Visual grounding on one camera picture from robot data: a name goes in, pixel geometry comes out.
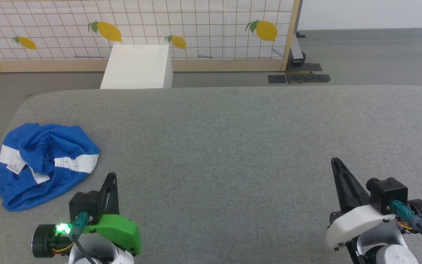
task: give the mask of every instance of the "gray table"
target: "gray table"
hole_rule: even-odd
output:
[[[422,87],[56,92],[28,100],[9,129],[25,122],[80,125],[101,152],[66,194],[23,212],[0,205],[0,264],[67,261],[34,259],[33,231],[67,221],[75,192],[112,171],[120,212],[140,227],[139,264],[350,263],[325,243],[331,157],[363,184],[396,177],[422,199]],[[422,263],[422,237],[405,238]]]

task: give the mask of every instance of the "lemon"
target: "lemon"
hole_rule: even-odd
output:
[[[30,40],[26,37],[15,36],[15,37],[12,38],[12,42],[15,42],[17,44],[21,44],[22,47],[26,47],[29,50],[31,50],[31,49],[36,50],[37,49],[37,46],[35,45],[35,43],[32,40]]]
[[[261,40],[276,41],[276,35],[278,35],[278,30],[273,23],[258,19],[256,21],[250,22],[247,24],[245,31],[250,27],[250,31],[253,33],[256,29],[256,35],[261,38]]]
[[[97,34],[97,30],[99,30],[100,35],[102,37],[105,37],[107,40],[110,41],[118,41],[122,42],[122,33],[118,28],[110,23],[107,22],[97,22],[97,20],[94,23],[90,23],[87,25],[87,30],[94,31]]]
[[[172,45],[176,46],[177,48],[185,49],[186,42],[182,37],[176,35],[170,35],[165,38],[169,43],[172,42]]]

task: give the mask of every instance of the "white wall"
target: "white wall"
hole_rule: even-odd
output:
[[[304,0],[298,30],[422,28],[422,0]]]

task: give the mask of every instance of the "white tag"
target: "white tag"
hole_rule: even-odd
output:
[[[24,168],[25,166],[25,161],[23,161],[22,159],[18,159],[18,158],[13,158],[9,161],[9,163],[7,164],[7,169],[14,172],[15,174],[19,175],[19,172],[21,172],[21,170]]]
[[[43,175],[41,173],[34,172],[32,167],[30,167],[30,166],[29,166],[29,169],[32,172],[32,176],[34,177],[34,180],[37,182],[37,184],[41,184],[41,183],[46,182],[47,180],[50,179],[50,177],[48,175]]]

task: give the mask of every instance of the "white box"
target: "white box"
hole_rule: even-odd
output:
[[[101,89],[172,87],[168,45],[114,45]]]

